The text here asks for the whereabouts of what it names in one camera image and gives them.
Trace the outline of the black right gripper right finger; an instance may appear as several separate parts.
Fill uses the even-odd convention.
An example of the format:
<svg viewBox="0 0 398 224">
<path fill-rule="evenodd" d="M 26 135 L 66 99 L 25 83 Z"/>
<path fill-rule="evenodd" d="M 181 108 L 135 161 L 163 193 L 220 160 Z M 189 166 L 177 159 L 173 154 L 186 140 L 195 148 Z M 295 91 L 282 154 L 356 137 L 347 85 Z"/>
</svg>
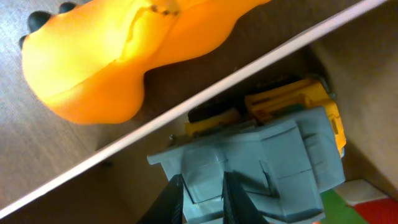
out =
<svg viewBox="0 0 398 224">
<path fill-rule="evenodd" d="M 253 204 L 235 172 L 224 172 L 223 224 L 269 224 Z"/>
</svg>

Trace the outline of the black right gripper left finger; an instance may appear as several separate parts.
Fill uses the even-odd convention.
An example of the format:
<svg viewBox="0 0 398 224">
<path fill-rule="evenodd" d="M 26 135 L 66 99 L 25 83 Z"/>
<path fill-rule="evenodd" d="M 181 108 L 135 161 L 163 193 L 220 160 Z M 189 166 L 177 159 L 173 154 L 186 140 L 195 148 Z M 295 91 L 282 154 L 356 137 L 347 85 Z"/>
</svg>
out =
<svg viewBox="0 0 398 224">
<path fill-rule="evenodd" d="M 174 175 L 137 224 L 183 223 L 183 177 Z"/>
</svg>

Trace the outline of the yellow grey toy truck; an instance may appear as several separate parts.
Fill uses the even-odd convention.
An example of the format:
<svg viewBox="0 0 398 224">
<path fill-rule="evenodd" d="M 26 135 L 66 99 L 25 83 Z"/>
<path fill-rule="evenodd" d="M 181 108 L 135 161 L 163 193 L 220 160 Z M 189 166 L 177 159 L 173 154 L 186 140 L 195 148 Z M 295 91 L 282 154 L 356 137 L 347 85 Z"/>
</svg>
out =
<svg viewBox="0 0 398 224">
<path fill-rule="evenodd" d="M 345 181 L 346 138 L 323 80 L 303 79 L 248 95 L 251 119 L 227 127 L 186 126 L 189 138 L 149 156 L 168 179 L 183 177 L 189 223 L 221 223 L 227 175 L 271 223 L 313 223 L 325 217 L 321 194 Z"/>
</svg>

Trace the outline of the multicoloured puzzle cube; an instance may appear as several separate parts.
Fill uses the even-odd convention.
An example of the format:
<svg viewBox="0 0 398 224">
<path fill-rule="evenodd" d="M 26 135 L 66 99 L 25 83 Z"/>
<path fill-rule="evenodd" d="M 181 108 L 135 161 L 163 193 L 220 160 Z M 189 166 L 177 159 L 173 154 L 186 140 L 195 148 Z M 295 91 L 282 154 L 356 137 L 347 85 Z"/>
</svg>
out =
<svg viewBox="0 0 398 224">
<path fill-rule="evenodd" d="M 322 201 L 322 224 L 397 224 L 397 201 L 363 179 L 323 192 Z"/>
</svg>

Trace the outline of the orange rubber animal toy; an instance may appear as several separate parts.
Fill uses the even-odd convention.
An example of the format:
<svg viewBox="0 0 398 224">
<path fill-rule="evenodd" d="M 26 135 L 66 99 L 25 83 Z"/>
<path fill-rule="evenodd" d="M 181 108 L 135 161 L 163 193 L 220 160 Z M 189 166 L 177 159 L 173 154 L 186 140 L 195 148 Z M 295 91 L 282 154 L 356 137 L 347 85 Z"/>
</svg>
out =
<svg viewBox="0 0 398 224">
<path fill-rule="evenodd" d="M 94 0 L 35 11 L 20 39 L 24 78 L 59 117 L 77 124 L 131 119 L 149 70 L 205 55 L 267 0 Z"/>
</svg>

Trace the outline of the pink cardboard box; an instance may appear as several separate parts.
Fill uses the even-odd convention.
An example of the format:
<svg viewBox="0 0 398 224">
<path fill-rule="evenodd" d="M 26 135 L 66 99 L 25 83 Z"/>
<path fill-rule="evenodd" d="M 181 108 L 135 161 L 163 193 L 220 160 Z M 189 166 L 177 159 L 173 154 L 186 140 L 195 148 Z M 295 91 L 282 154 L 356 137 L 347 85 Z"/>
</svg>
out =
<svg viewBox="0 0 398 224">
<path fill-rule="evenodd" d="M 145 100 L 121 124 L 77 125 L 24 79 L 19 39 L 59 1 L 1 2 L 1 222 L 135 223 L 167 183 L 146 155 L 196 105 L 280 72 L 326 72 L 348 143 L 397 195 L 397 2 L 271 1 L 215 50 L 146 73 Z"/>
</svg>

